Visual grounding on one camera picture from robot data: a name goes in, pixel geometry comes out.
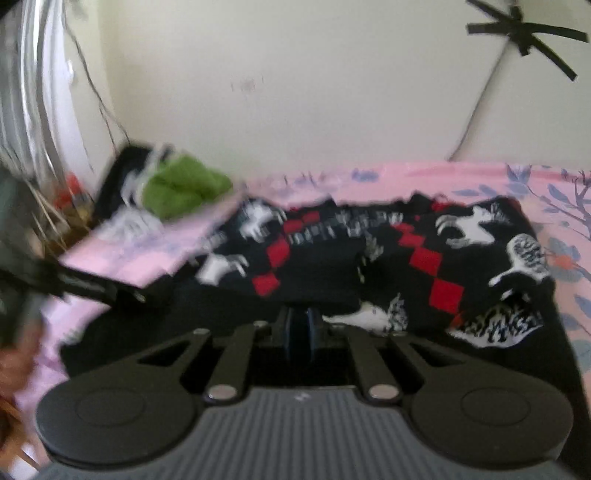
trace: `red square pattern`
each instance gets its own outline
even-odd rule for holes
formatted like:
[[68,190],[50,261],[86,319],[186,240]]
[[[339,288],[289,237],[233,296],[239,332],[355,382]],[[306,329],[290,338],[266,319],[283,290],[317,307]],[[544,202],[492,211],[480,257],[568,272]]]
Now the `red square pattern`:
[[409,225],[408,223],[397,223],[396,225],[393,225],[393,227],[396,230],[398,230],[400,232],[404,232],[404,233],[409,233],[414,230],[414,226]]
[[279,268],[282,266],[290,256],[290,246],[285,241],[285,238],[280,238],[277,242],[272,243],[267,247],[267,256],[271,268]]
[[259,275],[252,279],[252,284],[255,287],[256,294],[261,297],[266,297],[273,293],[280,285],[279,280],[273,273]]
[[304,222],[301,220],[288,220],[283,224],[283,231],[285,233],[296,233],[299,232],[304,226]]
[[308,212],[301,216],[304,223],[320,222],[320,212]]
[[402,237],[400,237],[400,240],[398,240],[398,244],[401,247],[418,248],[422,246],[424,241],[425,237],[421,235],[415,235],[414,233],[405,233]]
[[464,287],[436,278],[431,288],[429,305],[438,310],[455,315],[460,306]]
[[428,248],[418,247],[410,257],[410,265],[414,268],[428,273],[433,277],[437,276],[442,255]]

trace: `black tape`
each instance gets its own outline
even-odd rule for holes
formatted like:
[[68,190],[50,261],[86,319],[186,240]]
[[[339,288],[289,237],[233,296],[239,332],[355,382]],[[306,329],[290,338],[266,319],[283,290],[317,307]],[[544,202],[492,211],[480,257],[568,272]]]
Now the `black tape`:
[[517,45],[522,56],[529,55],[530,50],[536,48],[562,70],[570,80],[575,80],[577,74],[574,70],[554,50],[536,38],[534,33],[546,33],[589,43],[589,36],[585,32],[571,28],[524,22],[520,7],[511,7],[511,13],[507,15],[480,0],[466,0],[466,2],[497,20],[497,22],[493,23],[468,24],[467,31],[469,35],[507,35]]

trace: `wire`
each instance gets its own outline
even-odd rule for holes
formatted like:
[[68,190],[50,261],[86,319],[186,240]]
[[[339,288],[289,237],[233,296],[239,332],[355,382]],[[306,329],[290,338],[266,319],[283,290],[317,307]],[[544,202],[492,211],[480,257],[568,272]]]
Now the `wire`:
[[492,81],[496,77],[496,74],[499,71],[499,68],[501,66],[503,59],[505,58],[507,52],[509,52],[510,45],[511,45],[511,40],[507,40],[505,42],[505,45],[503,46],[503,49],[501,50],[501,53],[499,54],[499,57],[497,58],[497,60],[495,62],[495,65],[493,66],[493,68],[491,70],[490,75],[488,76],[488,79],[486,80],[484,88],[482,89],[480,96],[478,97],[478,100],[476,101],[476,104],[474,105],[474,108],[472,109],[472,113],[470,114],[470,118],[468,119],[468,122],[466,123],[466,128],[464,129],[462,137],[460,138],[460,141],[457,143],[456,148],[454,149],[452,154],[446,158],[447,161],[452,162],[452,161],[457,160],[457,157],[460,154],[462,148],[464,147],[464,144],[466,143],[468,135],[470,134],[470,131],[472,130],[474,120],[476,120],[478,112],[480,111],[480,107],[482,106],[482,102],[486,98],[486,94],[488,93],[488,89],[490,88]]
[[[59,231],[59,229],[57,228],[56,224],[51,219],[50,212],[47,211],[46,205],[50,205],[49,202],[46,201],[45,198],[43,197],[43,195],[40,192],[38,192],[35,188],[33,188],[33,186],[29,182],[27,182],[27,185],[31,189],[31,193],[34,196],[35,201],[37,202],[37,204],[41,208],[41,213],[43,214],[43,216],[45,217],[45,219],[47,220],[47,222],[51,226],[52,230],[56,234],[56,239],[59,239],[60,241],[63,242],[63,236],[62,236],[61,232]],[[58,215],[58,218],[60,220],[63,219],[65,221],[65,218],[61,214]]]
[[129,140],[129,135],[127,133],[127,130],[123,127],[123,125],[121,125],[119,120],[117,120],[117,117],[105,105],[105,102],[104,102],[103,98],[101,97],[101,95],[100,95],[100,93],[99,93],[99,91],[92,79],[92,76],[90,75],[90,70],[88,68],[88,63],[86,61],[84,51],[82,50],[82,46],[80,45],[80,42],[78,41],[78,38],[76,37],[76,34],[74,33],[74,31],[70,27],[70,24],[68,23],[67,11],[66,11],[66,0],[63,1],[63,5],[62,5],[61,23],[64,27],[65,32],[67,33],[67,35],[70,37],[70,39],[74,43],[74,46],[75,46],[76,51],[78,53],[78,57],[80,58],[80,62],[82,63],[82,68],[84,70],[86,79],[87,79],[88,84],[90,86],[90,89],[92,90],[92,92],[95,94],[97,100],[99,101],[100,115],[103,118],[103,120],[105,121],[105,125],[107,127],[108,132],[109,132],[109,138],[111,139],[111,143],[113,144],[113,148],[116,150],[115,138],[113,136],[113,132],[111,131],[111,126],[109,125],[109,118],[113,121],[113,123],[115,123],[117,128],[119,128],[119,130],[123,133],[123,135],[125,136],[126,142],[128,144],[131,143],[131,141]]
[[31,193],[33,194],[33,196],[38,200],[38,203],[40,204],[40,206],[45,206],[51,213],[53,213],[53,215],[56,216],[56,218],[58,218],[60,220],[60,222],[63,222],[63,223],[67,223],[68,222],[68,220],[66,219],[66,217],[59,210],[57,210],[51,204],[51,202],[49,202],[49,200],[47,200],[45,198],[45,196],[41,192],[39,192],[39,190],[37,190],[31,184],[30,181],[25,181],[25,183],[27,184],[27,186],[31,190]]
[[[0,144],[0,150],[2,150],[0,152],[0,162],[5,167],[7,167],[13,174],[19,174],[20,176],[25,177],[26,175],[23,171],[22,164],[20,163],[20,160],[18,158],[18,154],[10,145],[10,143],[7,142],[6,145]],[[7,160],[10,160],[10,166],[8,165],[7,161],[4,161],[4,157],[6,157]]]

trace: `bed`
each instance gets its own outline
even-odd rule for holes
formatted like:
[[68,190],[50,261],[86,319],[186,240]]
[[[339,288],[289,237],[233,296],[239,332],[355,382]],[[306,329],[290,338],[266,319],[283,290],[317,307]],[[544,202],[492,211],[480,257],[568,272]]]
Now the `bed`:
[[[173,273],[200,248],[206,234],[248,193],[285,207],[317,202],[386,201],[414,191],[471,203],[497,195],[516,197],[545,249],[557,281],[556,302],[576,354],[584,387],[591,392],[591,178],[584,172],[505,164],[388,163],[374,167],[276,175],[241,185],[214,205],[170,223],[158,235],[110,244],[91,235],[65,257],[67,264],[145,285]],[[105,307],[74,297],[44,308],[48,332],[37,367],[18,404],[30,428],[39,399],[67,379],[59,344],[79,335]]]

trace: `cable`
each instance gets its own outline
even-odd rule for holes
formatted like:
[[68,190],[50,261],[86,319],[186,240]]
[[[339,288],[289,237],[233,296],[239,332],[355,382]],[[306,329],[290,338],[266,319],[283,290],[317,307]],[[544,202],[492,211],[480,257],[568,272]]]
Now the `cable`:
[[[0,143],[0,150],[0,162],[13,174],[19,174],[20,176],[24,177],[25,174],[19,161],[18,154],[10,145],[10,143],[7,142],[6,145]],[[4,161],[4,157],[6,157],[7,160],[10,160],[11,166],[9,166],[8,163]]]
[[457,146],[454,149],[454,151],[452,152],[452,154],[446,158],[446,161],[452,162],[452,161],[457,160],[457,156],[459,155],[460,151],[464,147],[464,144],[466,143],[468,135],[470,134],[470,130],[472,130],[474,120],[476,119],[476,116],[480,110],[482,102],[484,101],[484,99],[486,97],[488,89],[491,86],[492,81],[496,76],[496,73],[499,71],[499,68],[501,66],[503,59],[505,58],[507,52],[509,51],[510,44],[511,44],[511,40],[507,40],[505,42],[505,45],[503,46],[503,49],[501,50],[501,53],[499,54],[499,57],[497,58],[495,65],[493,66],[491,73],[488,76],[488,79],[486,80],[484,88],[482,89],[480,96],[478,97],[478,100],[476,101],[476,104],[474,105],[474,108],[472,109],[472,113],[470,114],[470,118],[468,119],[468,122],[466,124],[466,128],[464,129],[464,132],[462,134],[462,137],[460,138],[460,141],[457,143]]
[[78,56],[80,58],[80,62],[82,63],[82,68],[83,68],[84,73],[86,75],[86,79],[87,79],[88,84],[90,86],[90,89],[92,90],[92,92],[95,94],[97,100],[99,101],[100,115],[102,116],[103,120],[105,121],[105,125],[107,127],[107,130],[109,131],[109,138],[111,139],[111,143],[113,144],[114,149],[116,149],[115,139],[113,137],[113,132],[111,131],[111,126],[109,125],[108,118],[110,118],[115,123],[117,128],[119,128],[119,130],[121,130],[121,132],[125,136],[126,142],[128,144],[131,143],[131,141],[129,140],[129,135],[127,133],[127,130],[123,127],[123,125],[121,125],[121,123],[117,120],[117,117],[105,105],[103,98],[101,97],[94,81],[92,80],[92,76],[90,75],[90,70],[88,68],[88,63],[86,61],[84,51],[82,50],[82,46],[80,45],[80,42],[78,41],[78,38],[76,37],[76,34],[71,29],[71,27],[68,23],[67,11],[66,11],[66,0],[63,0],[61,23],[64,27],[65,32],[67,33],[67,35],[70,37],[70,39],[74,43],[74,46],[75,46]]

